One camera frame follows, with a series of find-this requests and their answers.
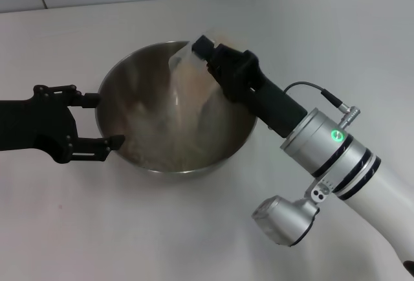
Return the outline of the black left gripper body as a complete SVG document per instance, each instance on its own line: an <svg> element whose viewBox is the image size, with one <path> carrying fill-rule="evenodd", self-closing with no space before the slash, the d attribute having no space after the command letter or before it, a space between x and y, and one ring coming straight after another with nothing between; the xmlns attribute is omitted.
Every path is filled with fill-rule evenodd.
<svg viewBox="0 0 414 281"><path fill-rule="evenodd" d="M1 101L1 150L37 149L68 163L77 137L74 117L54 96Z"/></svg>

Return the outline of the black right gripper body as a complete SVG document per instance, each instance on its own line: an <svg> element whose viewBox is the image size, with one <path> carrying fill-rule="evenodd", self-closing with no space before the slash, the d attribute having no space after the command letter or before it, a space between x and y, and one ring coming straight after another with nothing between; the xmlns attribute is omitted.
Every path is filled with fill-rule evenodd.
<svg viewBox="0 0 414 281"><path fill-rule="evenodd" d="M250 51L225 45L211 48L208 71L227 99L244 105L280 137L287 137L307 116L307 110L269 80Z"/></svg>

